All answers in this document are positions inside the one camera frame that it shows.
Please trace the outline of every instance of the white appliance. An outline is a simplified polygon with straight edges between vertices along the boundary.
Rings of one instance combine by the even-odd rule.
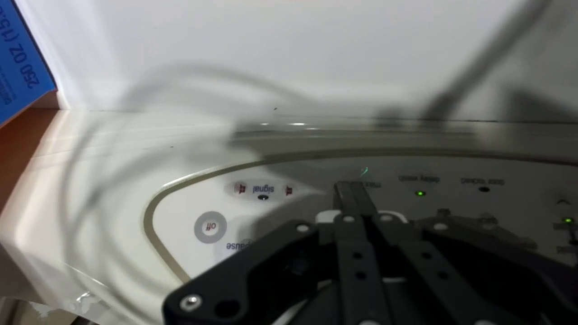
[[[560,81],[558,52],[527,54],[545,29],[549,49],[571,52],[576,20],[549,24],[576,5],[59,2],[18,2],[67,110],[0,219],[43,303],[97,323],[161,323],[164,296],[188,278],[287,219],[327,219],[336,181],[366,182],[403,219],[491,215],[576,264],[554,229],[578,213],[576,110],[558,112],[574,83],[544,87],[544,72]],[[65,13],[76,31],[54,20]],[[509,43],[520,27],[533,33]],[[79,36],[90,42],[72,54]],[[430,105],[444,90],[451,110]],[[525,114],[509,94],[553,110]]]

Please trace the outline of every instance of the blue object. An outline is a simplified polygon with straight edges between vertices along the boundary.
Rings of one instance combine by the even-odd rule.
[[[56,90],[16,4],[0,0],[0,125]]]

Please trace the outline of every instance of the control panel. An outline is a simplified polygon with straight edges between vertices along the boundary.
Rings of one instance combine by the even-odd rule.
[[[280,224],[330,222],[332,186],[361,181],[379,211],[403,220],[451,211],[507,229],[558,262],[578,262],[578,168],[478,157],[334,157],[260,164],[188,179],[146,217],[152,242],[197,276]]]

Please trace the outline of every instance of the round button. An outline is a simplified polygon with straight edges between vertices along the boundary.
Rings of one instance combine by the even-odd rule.
[[[218,242],[226,229],[227,220],[217,211],[202,213],[195,222],[195,237],[204,244]]]

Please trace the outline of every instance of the black mount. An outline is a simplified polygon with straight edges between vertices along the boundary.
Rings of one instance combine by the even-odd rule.
[[[404,224],[361,182],[332,224],[287,222],[173,291],[168,325],[578,325],[578,273],[469,219]]]

